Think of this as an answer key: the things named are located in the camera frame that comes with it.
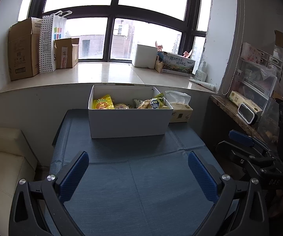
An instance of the white open box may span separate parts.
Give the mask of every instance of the white open box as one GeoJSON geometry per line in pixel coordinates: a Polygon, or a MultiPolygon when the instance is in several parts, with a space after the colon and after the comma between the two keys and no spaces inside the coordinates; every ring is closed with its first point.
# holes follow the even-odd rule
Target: white open box
{"type": "Polygon", "coordinates": [[[147,100],[160,92],[155,87],[94,85],[89,97],[88,113],[91,138],[163,135],[168,127],[173,108],[170,109],[92,109],[94,99],[110,94],[114,105],[129,104],[133,99],[147,100]]]}

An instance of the silver screw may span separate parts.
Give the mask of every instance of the silver screw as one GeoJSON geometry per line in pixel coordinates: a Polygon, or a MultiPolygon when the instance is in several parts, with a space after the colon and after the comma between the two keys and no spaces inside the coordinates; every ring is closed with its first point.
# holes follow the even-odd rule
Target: silver screw
{"type": "Polygon", "coordinates": [[[55,179],[54,175],[48,175],[47,180],[48,181],[53,181],[55,179]]]}
{"type": "Polygon", "coordinates": [[[24,184],[24,183],[26,183],[26,179],[23,178],[19,180],[19,184],[24,184]]]}
{"type": "Polygon", "coordinates": [[[230,177],[229,175],[227,175],[227,174],[223,174],[223,175],[222,175],[222,179],[225,180],[225,181],[229,181],[230,178],[231,178],[231,177],[230,177]]]}
{"type": "Polygon", "coordinates": [[[259,183],[259,181],[258,181],[258,179],[257,179],[257,178],[252,178],[252,183],[253,183],[253,184],[258,184],[258,183],[259,183]]]}

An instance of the pink package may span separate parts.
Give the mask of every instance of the pink package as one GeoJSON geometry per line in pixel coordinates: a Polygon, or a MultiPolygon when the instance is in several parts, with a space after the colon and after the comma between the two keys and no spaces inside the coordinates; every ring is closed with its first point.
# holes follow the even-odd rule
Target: pink package
{"type": "Polygon", "coordinates": [[[260,58],[261,58],[261,53],[260,53],[259,50],[252,47],[252,45],[250,45],[249,43],[244,42],[243,48],[242,48],[242,53],[241,53],[241,58],[243,58],[247,61],[251,61],[251,62],[254,62],[256,64],[259,64],[260,58]]]}

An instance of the sofa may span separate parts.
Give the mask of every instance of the sofa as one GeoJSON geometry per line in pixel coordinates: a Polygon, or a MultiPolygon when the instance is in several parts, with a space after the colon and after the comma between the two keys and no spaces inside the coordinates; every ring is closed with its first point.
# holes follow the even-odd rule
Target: sofa
{"type": "Polygon", "coordinates": [[[0,236],[8,236],[9,214],[17,183],[33,181],[37,159],[19,129],[0,128],[0,236]]]}

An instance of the tissue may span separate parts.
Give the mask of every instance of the tissue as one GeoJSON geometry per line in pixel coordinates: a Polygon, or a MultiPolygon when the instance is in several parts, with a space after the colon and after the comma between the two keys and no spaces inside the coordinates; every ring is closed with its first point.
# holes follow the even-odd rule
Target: tissue
{"type": "Polygon", "coordinates": [[[165,96],[167,101],[173,107],[170,123],[187,122],[193,112],[193,109],[188,105],[191,96],[186,93],[170,90],[165,92],[165,96]]]}

